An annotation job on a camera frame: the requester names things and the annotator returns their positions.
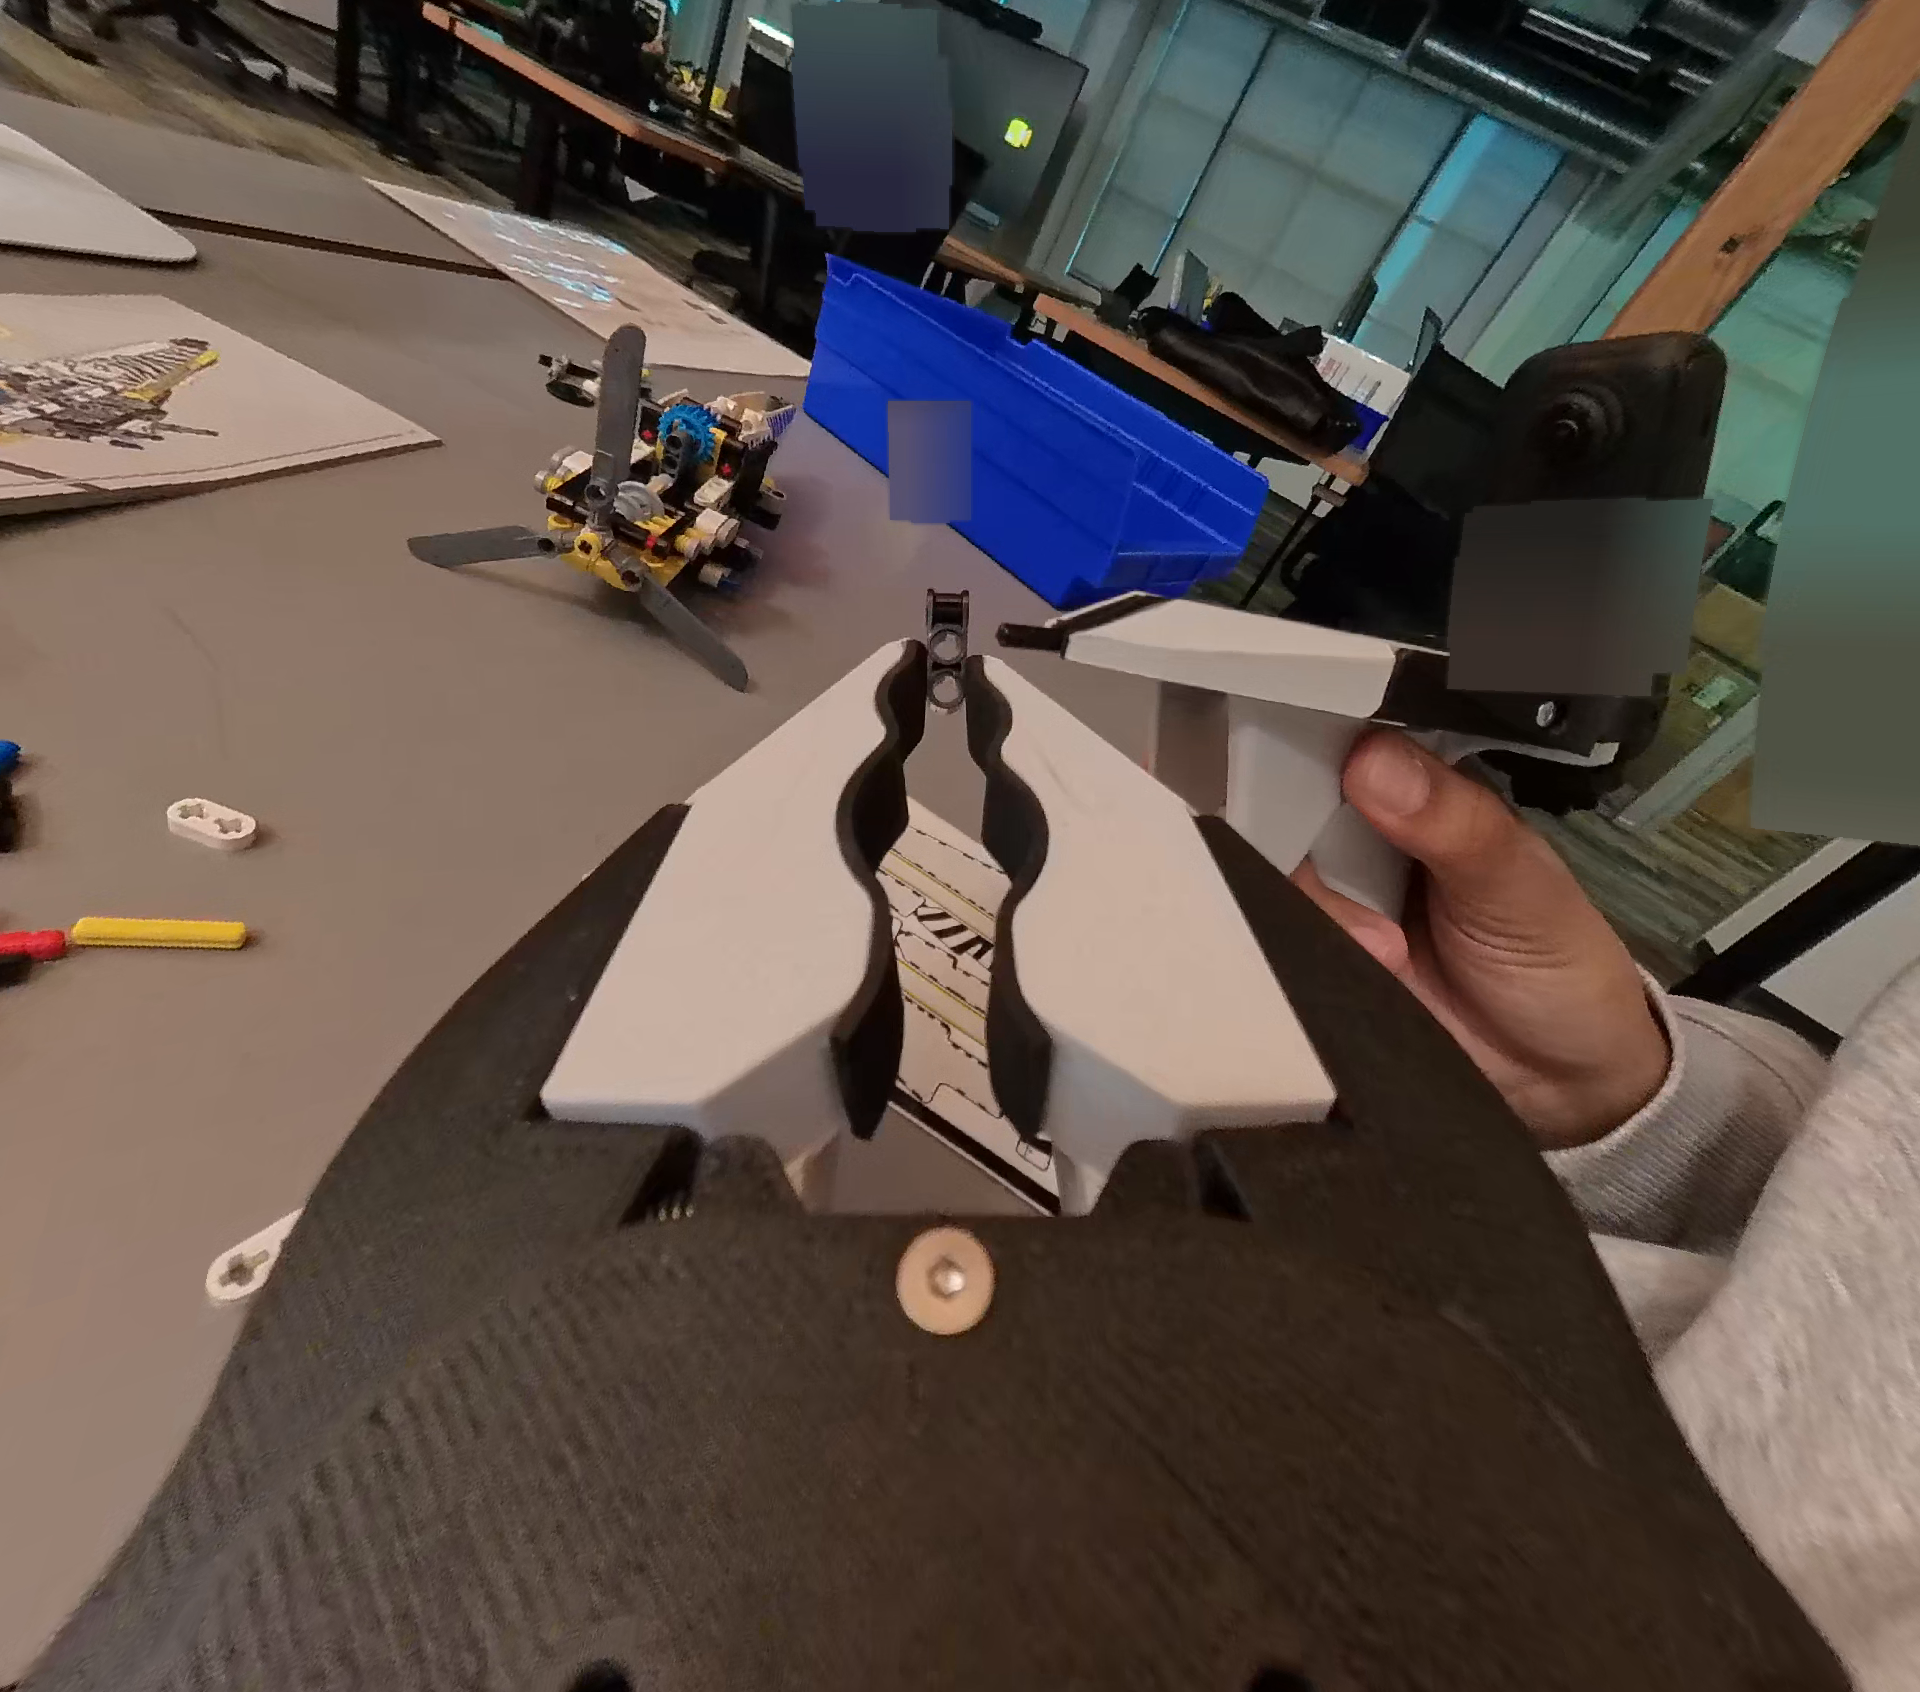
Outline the black bag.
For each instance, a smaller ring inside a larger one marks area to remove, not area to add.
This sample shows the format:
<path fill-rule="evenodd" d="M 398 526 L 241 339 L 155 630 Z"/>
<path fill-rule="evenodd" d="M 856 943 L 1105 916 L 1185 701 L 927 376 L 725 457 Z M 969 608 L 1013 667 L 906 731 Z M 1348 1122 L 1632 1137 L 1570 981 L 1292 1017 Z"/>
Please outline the black bag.
<path fill-rule="evenodd" d="M 1131 328 L 1160 358 L 1315 450 L 1342 453 L 1360 435 L 1355 404 L 1316 368 L 1329 342 L 1321 327 L 1275 327 L 1240 294 L 1216 290 L 1198 319 L 1142 308 Z"/>

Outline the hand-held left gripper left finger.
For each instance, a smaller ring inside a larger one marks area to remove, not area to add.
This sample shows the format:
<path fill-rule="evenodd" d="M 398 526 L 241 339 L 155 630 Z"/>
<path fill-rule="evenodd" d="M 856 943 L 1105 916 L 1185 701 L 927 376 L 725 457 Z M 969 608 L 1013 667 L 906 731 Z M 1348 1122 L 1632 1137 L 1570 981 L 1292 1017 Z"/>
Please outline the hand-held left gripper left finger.
<path fill-rule="evenodd" d="M 542 1088 L 550 1119 L 761 1137 L 832 1198 L 895 1096 L 906 1002 L 878 868 L 908 826 L 927 650 L 882 645 L 701 786 Z"/>

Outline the open instruction booklet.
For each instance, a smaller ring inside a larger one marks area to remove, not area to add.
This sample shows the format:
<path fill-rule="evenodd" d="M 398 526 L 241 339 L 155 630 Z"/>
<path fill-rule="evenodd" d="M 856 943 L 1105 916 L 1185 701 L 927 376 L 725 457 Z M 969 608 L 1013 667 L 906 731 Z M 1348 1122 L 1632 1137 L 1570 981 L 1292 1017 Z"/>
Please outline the open instruction booklet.
<path fill-rule="evenodd" d="M 3 295 L 3 522 L 436 445 L 398 411 L 167 298 Z"/>

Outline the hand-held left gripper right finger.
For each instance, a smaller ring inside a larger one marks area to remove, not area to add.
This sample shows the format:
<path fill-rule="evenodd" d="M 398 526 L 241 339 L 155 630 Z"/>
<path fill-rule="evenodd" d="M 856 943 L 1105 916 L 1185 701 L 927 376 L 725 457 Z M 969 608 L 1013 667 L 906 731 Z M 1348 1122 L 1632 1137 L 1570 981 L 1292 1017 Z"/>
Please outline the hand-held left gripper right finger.
<path fill-rule="evenodd" d="M 1091 1210 L 1138 1143 L 1323 1125 L 1333 1081 L 1209 826 L 1001 659 L 969 659 L 967 729 L 1008 877 L 990 1082 L 1060 1206 Z"/>

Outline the blue plastic bin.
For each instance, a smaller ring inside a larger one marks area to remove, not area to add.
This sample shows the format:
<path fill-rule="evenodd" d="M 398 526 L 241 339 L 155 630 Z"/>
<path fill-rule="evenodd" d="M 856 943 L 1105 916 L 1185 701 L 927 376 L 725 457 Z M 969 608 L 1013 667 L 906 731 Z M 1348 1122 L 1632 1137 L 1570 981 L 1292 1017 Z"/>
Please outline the blue plastic bin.
<path fill-rule="evenodd" d="M 805 411 L 886 472 L 893 404 L 971 406 L 957 533 L 1061 612 L 1231 574 L 1268 498 L 1255 467 L 1050 339 L 832 256 Z"/>

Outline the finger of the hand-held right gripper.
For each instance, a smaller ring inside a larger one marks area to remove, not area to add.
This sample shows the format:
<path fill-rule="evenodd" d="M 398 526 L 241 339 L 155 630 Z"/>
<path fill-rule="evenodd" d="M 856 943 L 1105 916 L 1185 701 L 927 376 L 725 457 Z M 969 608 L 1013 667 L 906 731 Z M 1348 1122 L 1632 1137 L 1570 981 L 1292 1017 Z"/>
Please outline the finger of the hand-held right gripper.
<path fill-rule="evenodd" d="M 1171 597 L 1045 622 L 1045 648 L 1155 685 L 1144 766 L 1194 812 L 1330 812 L 1406 645 Z"/>

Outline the person's right hand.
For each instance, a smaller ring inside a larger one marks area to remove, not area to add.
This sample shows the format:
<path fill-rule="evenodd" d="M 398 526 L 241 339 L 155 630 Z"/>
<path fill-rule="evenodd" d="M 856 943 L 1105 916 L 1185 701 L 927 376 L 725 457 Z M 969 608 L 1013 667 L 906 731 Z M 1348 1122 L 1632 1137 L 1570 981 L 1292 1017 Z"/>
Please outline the person's right hand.
<path fill-rule="evenodd" d="M 1667 1081 L 1644 974 L 1562 856 L 1489 786 L 1393 729 L 1355 742 L 1349 812 L 1408 868 L 1399 918 L 1292 882 L 1381 959 L 1496 1082 L 1543 1150 L 1596 1143 Z"/>

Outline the wooden post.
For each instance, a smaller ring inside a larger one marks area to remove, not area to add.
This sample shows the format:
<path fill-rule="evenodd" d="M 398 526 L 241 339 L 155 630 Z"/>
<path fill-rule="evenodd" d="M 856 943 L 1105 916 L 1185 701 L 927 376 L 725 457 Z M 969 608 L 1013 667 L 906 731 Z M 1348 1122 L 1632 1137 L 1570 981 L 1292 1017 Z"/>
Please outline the wooden post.
<path fill-rule="evenodd" d="M 1713 331 L 1916 83 L 1917 0 L 1866 0 L 1604 334 Z"/>

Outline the black office chair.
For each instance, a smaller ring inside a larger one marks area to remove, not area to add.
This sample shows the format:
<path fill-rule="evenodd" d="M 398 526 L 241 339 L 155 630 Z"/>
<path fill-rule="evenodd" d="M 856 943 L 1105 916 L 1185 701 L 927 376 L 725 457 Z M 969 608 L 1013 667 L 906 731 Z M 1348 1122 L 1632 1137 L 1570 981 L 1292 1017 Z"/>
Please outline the black office chair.
<path fill-rule="evenodd" d="M 1310 534 L 1292 615 L 1311 624 L 1440 648 L 1463 522 L 1486 487 L 1500 387 L 1440 342 L 1385 424 L 1366 480 Z"/>

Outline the pile of loose lego pieces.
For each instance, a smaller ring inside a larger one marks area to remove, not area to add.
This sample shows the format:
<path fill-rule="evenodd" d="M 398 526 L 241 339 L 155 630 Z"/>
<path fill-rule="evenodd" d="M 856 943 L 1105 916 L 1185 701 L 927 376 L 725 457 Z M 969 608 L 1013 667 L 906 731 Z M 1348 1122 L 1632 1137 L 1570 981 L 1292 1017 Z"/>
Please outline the pile of loose lego pieces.
<path fill-rule="evenodd" d="M 173 838 L 200 844 L 219 856 L 238 856 L 258 838 L 258 819 L 249 812 L 226 807 L 210 794 L 175 797 L 164 810 L 164 829 Z M 3 932 L 3 988 L 25 985 L 37 967 L 52 964 L 74 951 L 207 951 L 230 954 L 249 943 L 241 918 L 179 918 L 179 916 L 79 916 L 73 926 L 7 929 Z M 241 1243 L 233 1243 L 207 1268 L 204 1291 L 211 1306 L 241 1306 L 273 1278 L 285 1244 L 300 1225 L 302 1210 L 281 1214 Z"/>

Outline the large black computer monitor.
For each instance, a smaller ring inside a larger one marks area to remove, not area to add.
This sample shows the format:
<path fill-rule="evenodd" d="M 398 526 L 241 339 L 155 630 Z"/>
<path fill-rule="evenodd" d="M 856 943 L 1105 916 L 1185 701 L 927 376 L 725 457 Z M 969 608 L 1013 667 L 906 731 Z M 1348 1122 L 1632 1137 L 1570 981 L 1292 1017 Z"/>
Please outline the large black computer monitor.
<path fill-rule="evenodd" d="M 950 113 L 978 179 L 969 210 L 1019 221 L 1061 145 L 1087 65 L 1043 43 L 1043 24 L 1000 0 L 883 0 L 934 10 L 950 70 Z"/>

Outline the white printed paper sheet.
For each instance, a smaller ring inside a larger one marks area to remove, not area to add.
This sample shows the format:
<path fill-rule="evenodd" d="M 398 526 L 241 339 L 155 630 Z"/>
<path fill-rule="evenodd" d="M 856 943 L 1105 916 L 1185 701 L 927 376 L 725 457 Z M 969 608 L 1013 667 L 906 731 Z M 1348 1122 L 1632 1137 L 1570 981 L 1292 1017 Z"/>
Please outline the white printed paper sheet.
<path fill-rule="evenodd" d="M 808 378 L 810 374 L 810 363 L 795 352 L 613 238 L 378 179 L 367 187 L 590 334 L 609 338 L 627 324 L 643 327 L 654 368 L 762 378 Z"/>

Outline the zebra striped sticker sheet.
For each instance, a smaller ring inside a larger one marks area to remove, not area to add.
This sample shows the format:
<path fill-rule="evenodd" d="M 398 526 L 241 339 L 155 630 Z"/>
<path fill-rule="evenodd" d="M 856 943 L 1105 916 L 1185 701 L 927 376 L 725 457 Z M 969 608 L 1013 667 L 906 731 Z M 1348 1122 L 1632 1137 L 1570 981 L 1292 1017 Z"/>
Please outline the zebra striped sticker sheet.
<path fill-rule="evenodd" d="M 878 867 L 906 1007 L 895 1108 L 1041 1214 L 1060 1214 L 1045 1140 L 1027 1140 L 990 1081 L 997 916 L 1011 888 L 986 844 L 919 800 Z"/>

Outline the lego propeller plane model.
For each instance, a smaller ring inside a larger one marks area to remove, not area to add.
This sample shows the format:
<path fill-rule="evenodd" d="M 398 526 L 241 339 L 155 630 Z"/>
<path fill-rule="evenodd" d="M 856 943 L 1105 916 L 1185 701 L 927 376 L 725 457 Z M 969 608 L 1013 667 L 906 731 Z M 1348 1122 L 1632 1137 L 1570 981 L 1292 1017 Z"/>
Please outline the lego propeller plane model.
<path fill-rule="evenodd" d="M 415 534 L 410 553 L 446 570 L 525 560 L 574 568 L 747 690 L 743 659 L 683 593 L 734 593 L 762 561 L 753 533 L 783 523 L 773 457 L 799 406 L 765 389 L 654 395 L 638 324 L 613 334 L 601 363 L 544 353 L 542 368 L 555 401 L 592 411 L 592 445 L 561 450 L 536 476 L 544 523 Z"/>

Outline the wooden office desk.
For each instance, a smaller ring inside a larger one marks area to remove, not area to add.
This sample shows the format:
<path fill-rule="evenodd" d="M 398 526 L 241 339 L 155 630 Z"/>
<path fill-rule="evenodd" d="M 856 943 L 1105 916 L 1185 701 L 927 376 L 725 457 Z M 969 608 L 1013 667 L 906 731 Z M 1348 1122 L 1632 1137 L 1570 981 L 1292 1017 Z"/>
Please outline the wooden office desk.
<path fill-rule="evenodd" d="M 1189 369 L 1171 365 L 1152 353 L 1144 339 L 1104 324 L 1097 315 L 1056 298 L 1050 289 L 1038 275 L 1027 275 L 1005 260 L 969 247 L 957 236 L 947 236 L 934 262 L 947 275 L 963 279 L 993 283 L 997 289 L 1011 289 L 1022 308 L 1045 320 L 1056 334 L 1082 338 L 1091 347 L 1109 353 L 1116 363 L 1131 365 L 1137 374 L 1155 378 L 1160 387 L 1177 393 L 1182 401 L 1207 408 L 1214 416 L 1231 423 L 1246 432 L 1256 432 L 1268 450 L 1278 450 L 1301 464 L 1310 464 L 1326 476 L 1345 485 L 1360 485 L 1369 476 L 1369 464 L 1359 456 L 1329 453 L 1310 445 L 1310 439 L 1286 431 L 1285 424 L 1268 419 L 1263 411 L 1238 406 L 1234 401 L 1203 384 Z"/>
<path fill-rule="evenodd" d="M 388 73 L 388 129 L 407 150 L 424 150 L 417 105 L 424 87 L 421 47 L 446 47 L 469 54 L 506 83 L 507 92 L 531 106 L 518 145 L 517 205 L 533 217 L 551 217 L 562 162 L 562 129 L 596 127 L 613 139 L 629 139 L 665 158 L 701 171 L 713 184 L 747 184 L 761 193 L 761 228 L 754 278 L 740 295 L 758 315 L 772 309 L 773 260 L 779 250 L 783 210 L 799 209 L 805 182 L 773 158 L 743 149 L 725 129 L 701 121 L 665 121 L 620 105 L 592 87 L 568 80 L 550 62 L 518 49 L 503 33 L 461 17 L 473 0 L 339 0 L 336 7 L 336 109 L 345 121 L 362 118 L 362 24 L 365 10 L 396 22 L 396 62 Z"/>

